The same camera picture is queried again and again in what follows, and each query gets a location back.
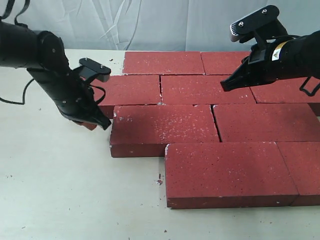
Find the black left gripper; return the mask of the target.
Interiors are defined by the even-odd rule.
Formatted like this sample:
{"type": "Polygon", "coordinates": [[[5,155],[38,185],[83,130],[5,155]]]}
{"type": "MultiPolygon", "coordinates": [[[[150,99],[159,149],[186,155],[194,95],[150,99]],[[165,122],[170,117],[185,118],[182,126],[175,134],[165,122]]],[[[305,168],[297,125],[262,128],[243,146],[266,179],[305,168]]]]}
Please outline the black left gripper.
{"type": "Polygon", "coordinates": [[[97,126],[106,130],[110,119],[101,111],[94,92],[72,72],[60,73],[28,68],[27,72],[54,102],[63,117],[93,131],[97,126]]]}

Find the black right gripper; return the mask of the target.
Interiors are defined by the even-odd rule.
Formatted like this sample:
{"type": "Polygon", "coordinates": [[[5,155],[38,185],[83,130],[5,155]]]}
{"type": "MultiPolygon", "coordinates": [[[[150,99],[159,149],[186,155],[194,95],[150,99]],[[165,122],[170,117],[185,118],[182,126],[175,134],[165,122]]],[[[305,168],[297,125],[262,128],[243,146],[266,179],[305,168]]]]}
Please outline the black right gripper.
{"type": "Polygon", "coordinates": [[[320,78],[320,36],[279,36],[259,49],[251,48],[249,56],[227,79],[220,82],[225,92],[235,89],[269,85],[279,80],[305,78],[299,87],[307,92],[307,83],[311,78],[320,78]]]}

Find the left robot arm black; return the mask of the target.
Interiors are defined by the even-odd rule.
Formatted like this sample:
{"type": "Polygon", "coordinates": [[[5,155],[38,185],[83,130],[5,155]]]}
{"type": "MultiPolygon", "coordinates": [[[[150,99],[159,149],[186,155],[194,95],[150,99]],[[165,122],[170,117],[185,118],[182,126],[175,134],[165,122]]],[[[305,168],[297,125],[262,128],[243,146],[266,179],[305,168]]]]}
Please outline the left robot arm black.
{"type": "Polygon", "coordinates": [[[111,125],[91,84],[94,80],[107,82],[111,69],[87,57],[71,69],[62,39],[52,32],[1,22],[0,65],[26,69],[66,119],[104,130],[111,125]]]}

